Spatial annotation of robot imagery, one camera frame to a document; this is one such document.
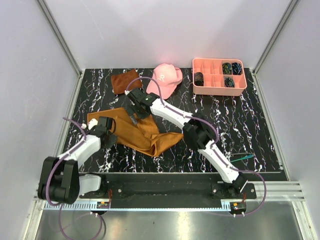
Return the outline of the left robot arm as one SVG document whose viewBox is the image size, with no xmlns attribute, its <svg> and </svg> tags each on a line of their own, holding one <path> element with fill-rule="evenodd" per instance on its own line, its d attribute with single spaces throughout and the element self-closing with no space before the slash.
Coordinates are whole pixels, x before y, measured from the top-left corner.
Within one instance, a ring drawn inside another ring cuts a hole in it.
<svg viewBox="0 0 320 240">
<path fill-rule="evenodd" d="M 48 156 L 42 164 L 38 198 L 51 206 L 73 204 L 87 193 L 103 198 L 108 193 L 108 186 L 102 177 L 94 173 L 80 176 L 79 167 L 99 150 L 109 149 L 116 143 L 116 126 L 114 118 L 93 118 L 86 129 L 80 129 L 82 138 L 78 143 L 58 156 Z"/>
</svg>

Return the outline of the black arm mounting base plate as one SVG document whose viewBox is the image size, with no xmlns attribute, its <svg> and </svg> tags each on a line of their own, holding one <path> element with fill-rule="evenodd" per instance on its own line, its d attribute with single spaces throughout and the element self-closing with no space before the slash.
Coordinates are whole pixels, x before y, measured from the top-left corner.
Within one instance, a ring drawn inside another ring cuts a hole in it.
<svg viewBox="0 0 320 240">
<path fill-rule="evenodd" d="M 174 211 L 225 209 L 222 202 L 255 200 L 253 183 L 240 194 L 217 173 L 100 173 L 101 187 L 85 193 L 83 199 L 111 198 L 112 210 Z"/>
</svg>

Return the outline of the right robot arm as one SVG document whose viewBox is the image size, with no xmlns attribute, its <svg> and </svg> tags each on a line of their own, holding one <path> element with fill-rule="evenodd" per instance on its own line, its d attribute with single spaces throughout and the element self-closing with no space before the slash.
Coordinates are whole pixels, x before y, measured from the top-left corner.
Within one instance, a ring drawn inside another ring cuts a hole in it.
<svg viewBox="0 0 320 240">
<path fill-rule="evenodd" d="M 219 150 L 217 131 L 200 114 L 183 111 L 159 95 L 148 94 L 139 88 L 126 90 L 125 95 L 131 101 L 130 108 L 138 118 L 153 115 L 180 128 L 187 147 L 203 155 L 217 170 L 230 197 L 236 199 L 244 194 L 248 179 Z"/>
</svg>

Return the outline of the orange cloth napkin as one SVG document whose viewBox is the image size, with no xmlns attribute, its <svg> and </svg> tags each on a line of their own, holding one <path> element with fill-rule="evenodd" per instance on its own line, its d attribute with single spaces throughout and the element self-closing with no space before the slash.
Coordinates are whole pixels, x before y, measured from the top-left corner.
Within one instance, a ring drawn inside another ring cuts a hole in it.
<svg viewBox="0 0 320 240">
<path fill-rule="evenodd" d="M 115 119 L 118 145 L 132 148 L 151 157 L 158 157 L 183 139 L 182 133 L 161 133 L 151 115 L 134 124 L 123 107 L 88 113 L 87 121 L 97 120 L 99 117 Z"/>
</svg>

